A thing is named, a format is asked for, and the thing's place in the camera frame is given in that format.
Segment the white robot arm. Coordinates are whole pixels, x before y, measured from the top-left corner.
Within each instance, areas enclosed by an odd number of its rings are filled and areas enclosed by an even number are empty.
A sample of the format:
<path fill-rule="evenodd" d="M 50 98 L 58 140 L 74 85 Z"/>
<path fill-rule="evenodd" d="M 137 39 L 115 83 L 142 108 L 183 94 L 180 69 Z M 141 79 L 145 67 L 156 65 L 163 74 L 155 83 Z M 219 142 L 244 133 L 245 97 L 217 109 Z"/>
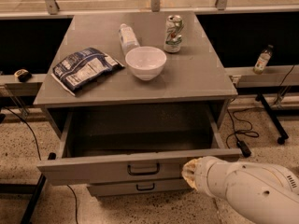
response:
<path fill-rule="evenodd" d="M 182 176 L 255 224 L 299 224 L 299 179 L 281 165 L 206 156 L 185 163 Z"/>

